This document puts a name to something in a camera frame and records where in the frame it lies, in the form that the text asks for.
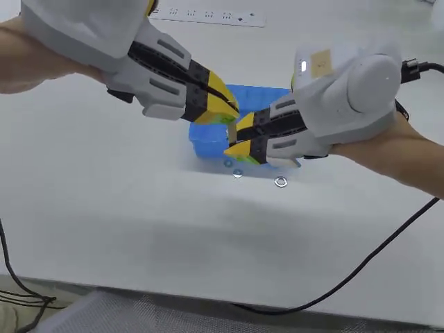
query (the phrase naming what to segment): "power strip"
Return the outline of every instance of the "power strip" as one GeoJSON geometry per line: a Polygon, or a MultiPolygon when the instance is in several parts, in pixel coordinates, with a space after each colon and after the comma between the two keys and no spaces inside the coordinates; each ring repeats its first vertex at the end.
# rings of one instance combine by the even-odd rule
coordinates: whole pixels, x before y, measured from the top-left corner
{"type": "Polygon", "coordinates": [[[265,15],[253,10],[249,12],[235,12],[231,10],[159,7],[150,15],[150,18],[168,21],[225,24],[228,26],[253,26],[258,28],[263,28],[266,24],[265,15]]]}

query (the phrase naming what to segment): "blue box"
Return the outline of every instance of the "blue box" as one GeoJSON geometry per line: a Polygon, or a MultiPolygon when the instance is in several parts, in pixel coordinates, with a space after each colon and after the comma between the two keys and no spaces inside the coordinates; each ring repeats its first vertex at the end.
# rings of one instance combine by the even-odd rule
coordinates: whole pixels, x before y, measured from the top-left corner
{"type": "MultiPolygon", "coordinates": [[[[243,85],[228,85],[228,89],[239,102],[241,117],[250,112],[263,110],[272,102],[287,95],[290,90],[282,88],[248,87],[243,85]]],[[[201,158],[223,158],[224,150],[228,148],[226,125],[197,125],[189,127],[189,141],[193,143],[194,151],[201,158]]]]}

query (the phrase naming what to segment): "black wire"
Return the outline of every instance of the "black wire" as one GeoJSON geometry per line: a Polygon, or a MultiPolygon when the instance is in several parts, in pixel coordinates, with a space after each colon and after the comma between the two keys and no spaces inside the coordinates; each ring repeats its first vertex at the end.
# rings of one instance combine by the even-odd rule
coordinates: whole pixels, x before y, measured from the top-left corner
{"type": "Polygon", "coordinates": [[[2,301],[8,301],[11,300],[13,302],[22,302],[24,304],[42,304],[44,301],[43,300],[18,300],[16,298],[11,298],[11,297],[7,297],[7,296],[2,296],[0,295],[0,302],[2,301]]]}
{"type": "Polygon", "coordinates": [[[30,332],[30,331],[34,330],[37,327],[40,319],[42,319],[43,314],[44,314],[44,310],[46,310],[46,308],[48,307],[49,303],[51,303],[51,299],[50,298],[48,298],[45,301],[45,303],[43,304],[43,306],[40,308],[40,311],[37,314],[37,316],[34,318],[34,321],[32,323],[26,325],[26,326],[23,326],[22,328],[19,328],[17,330],[17,333],[27,333],[27,332],[30,332]]]}
{"type": "MultiPolygon", "coordinates": [[[[27,303],[22,303],[21,301],[11,301],[11,300],[0,300],[0,302],[2,303],[6,303],[6,304],[13,304],[13,305],[19,305],[20,307],[42,307],[43,306],[43,301],[41,305],[33,305],[33,304],[27,304],[27,303]]],[[[66,307],[54,307],[54,306],[50,306],[50,307],[46,307],[47,309],[54,309],[54,310],[63,310],[66,309],[66,307]]]]}
{"type": "Polygon", "coordinates": [[[25,333],[25,332],[29,332],[31,330],[34,330],[38,323],[40,322],[40,319],[42,319],[43,317],[43,313],[45,312],[46,309],[64,309],[64,307],[50,307],[49,305],[54,302],[55,300],[57,300],[56,297],[48,297],[48,296],[43,296],[40,295],[39,293],[30,290],[28,287],[26,287],[22,281],[20,281],[20,279],[17,277],[17,275],[15,274],[14,270],[12,269],[11,263],[10,263],[10,258],[9,258],[9,251],[8,251],[8,244],[6,243],[6,235],[5,235],[5,230],[3,228],[3,223],[1,222],[0,219],[0,241],[1,241],[1,248],[3,250],[3,256],[5,259],[5,265],[6,265],[6,269],[9,272],[9,275],[11,276],[12,280],[14,280],[15,284],[17,286],[19,286],[23,291],[25,291],[26,293],[29,293],[29,295],[21,295],[18,293],[10,293],[7,291],[3,291],[4,294],[8,294],[11,296],[17,296],[17,297],[23,297],[23,298],[38,298],[41,301],[39,302],[31,302],[31,301],[25,301],[25,300],[15,300],[13,298],[9,298],[6,296],[0,296],[0,301],[1,302],[6,302],[9,304],[14,304],[14,305],[19,305],[21,307],[39,307],[40,311],[37,314],[37,316],[34,318],[34,321],[26,326],[24,326],[23,328],[19,329],[17,332],[18,333],[25,333]]]}
{"type": "Polygon", "coordinates": [[[11,263],[10,263],[9,252],[8,252],[8,244],[6,243],[5,230],[3,229],[3,223],[1,222],[1,219],[0,219],[0,240],[1,240],[1,248],[3,249],[3,256],[5,258],[6,269],[8,270],[9,275],[14,280],[15,284],[17,286],[19,286],[23,291],[29,293],[30,295],[33,295],[35,297],[38,297],[38,298],[41,298],[41,299],[45,300],[44,296],[40,295],[39,293],[36,293],[35,291],[30,290],[15,275],[14,270],[12,269],[12,266],[11,266],[11,263]]]}
{"type": "Polygon", "coordinates": [[[306,310],[310,307],[313,307],[314,305],[322,302],[326,298],[329,298],[331,295],[336,293],[339,289],[344,287],[347,283],[349,283],[356,275],[361,272],[365,266],[376,257],[382,250],[385,249],[396,237],[398,237],[404,230],[406,230],[413,222],[415,222],[417,219],[419,219],[427,210],[432,208],[440,199],[439,198],[433,198],[431,199],[423,208],[418,210],[410,219],[408,219],[404,224],[402,224],[388,239],[386,239],[381,245],[379,245],[371,254],[365,258],[365,260],[360,263],[360,265],[353,271],[351,274],[349,274],[348,277],[346,277],[344,280],[342,280],[338,285],[336,285],[332,290],[328,291],[324,295],[322,295],[320,298],[317,298],[306,305],[302,305],[300,307],[295,307],[293,309],[286,309],[282,311],[266,311],[266,310],[258,310],[254,309],[252,307],[248,307],[246,305],[240,305],[240,304],[233,304],[235,307],[240,307],[241,309],[244,309],[249,312],[253,312],[255,314],[264,314],[267,316],[283,316],[285,314],[293,314],[295,312],[306,310]]]}
{"type": "Polygon", "coordinates": [[[37,296],[25,295],[22,293],[11,293],[10,291],[6,291],[6,290],[0,290],[0,293],[4,293],[5,295],[9,295],[9,296],[22,297],[22,298],[40,298],[37,296]]]}
{"type": "Polygon", "coordinates": [[[439,71],[444,74],[444,66],[440,64],[436,64],[434,62],[423,62],[422,64],[419,64],[419,72],[424,71],[439,71]]]}

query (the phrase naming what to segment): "table surface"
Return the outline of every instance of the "table surface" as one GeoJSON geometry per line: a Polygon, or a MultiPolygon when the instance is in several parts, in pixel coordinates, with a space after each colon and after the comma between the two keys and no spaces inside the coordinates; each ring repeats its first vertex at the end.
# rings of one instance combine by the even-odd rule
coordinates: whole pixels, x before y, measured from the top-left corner
{"type": "MultiPolygon", "coordinates": [[[[406,58],[444,62],[426,5],[338,2],[224,2],[264,11],[263,29],[155,24],[240,85],[288,86],[296,48],[313,41],[392,33],[406,58]]],[[[7,1],[0,18],[18,10],[7,1]]],[[[399,94],[414,126],[441,143],[443,79],[427,74],[399,94]]],[[[221,161],[195,157],[184,121],[145,119],[80,76],[0,96],[0,105],[0,217],[12,264],[30,278],[298,306],[429,200],[339,157],[304,162],[284,189],[272,173],[236,179],[221,161]]],[[[313,310],[444,326],[443,215],[444,205],[432,209],[313,310]]]]}

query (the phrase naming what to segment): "forearm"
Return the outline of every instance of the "forearm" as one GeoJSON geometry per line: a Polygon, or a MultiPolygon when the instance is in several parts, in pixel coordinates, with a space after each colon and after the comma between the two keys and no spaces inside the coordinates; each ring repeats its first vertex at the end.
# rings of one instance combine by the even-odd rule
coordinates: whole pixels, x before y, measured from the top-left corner
{"type": "Polygon", "coordinates": [[[73,73],[101,80],[98,69],[58,55],[27,36],[20,17],[0,23],[0,93],[73,73]]]}
{"type": "Polygon", "coordinates": [[[444,146],[424,137],[345,145],[336,148],[336,152],[402,184],[444,199],[444,146]]]}

